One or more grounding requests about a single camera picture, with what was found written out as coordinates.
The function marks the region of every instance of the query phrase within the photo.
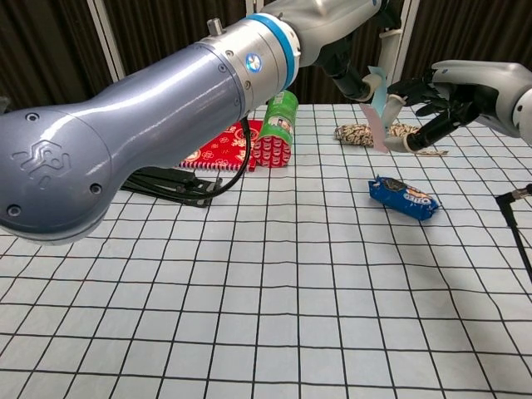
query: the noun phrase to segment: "spiral notebook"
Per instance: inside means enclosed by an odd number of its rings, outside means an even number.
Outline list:
[[[262,121],[249,121],[251,128],[251,148],[259,138]],[[214,170],[238,170],[244,163],[246,156],[246,140],[240,122],[235,123],[221,135],[207,143],[183,162],[180,168],[186,169],[214,169]],[[248,172],[253,172],[257,161],[253,156],[249,158]]]

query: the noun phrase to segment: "pink paper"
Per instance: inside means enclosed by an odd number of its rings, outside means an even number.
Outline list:
[[[369,125],[370,130],[372,131],[373,136],[373,148],[377,151],[387,153],[389,150],[384,145],[384,139],[386,139],[386,131],[384,130],[384,125],[382,124],[381,117],[373,108],[368,104],[361,104],[362,112],[367,118],[367,124]]]

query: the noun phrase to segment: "blue snack package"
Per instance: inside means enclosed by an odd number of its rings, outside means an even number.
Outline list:
[[[391,177],[369,182],[369,195],[380,203],[417,220],[429,219],[440,205],[429,195]]]

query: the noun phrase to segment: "green can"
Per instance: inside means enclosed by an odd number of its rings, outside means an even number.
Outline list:
[[[254,158],[262,166],[279,168],[290,161],[298,107],[298,98],[290,91],[281,91],[269,101],[254,145]]]

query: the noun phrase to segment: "background wall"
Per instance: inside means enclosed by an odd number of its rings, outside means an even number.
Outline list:
[[[82,101],[110,83],[85,1],[0,2],[0,96],[12,109]]]
[[[398,10],[405,0],[392,0]],[[532,69],[531,0],[421,0],[403,77],[458,58],[520,62]],[[159,61],[245,16],[244,0],[105,0],[126,74]],[[360,27],[352,60],[376,65],[379,28]],[[0,96],[12,108],[83,101],[111,83],[86,0],[0,2]],[[348,102],[324,73],[302,70],[290,90],[302,103]]]
[[[532,1],[421,0],[402,76],[450,59],[519,62],[532,70]]]

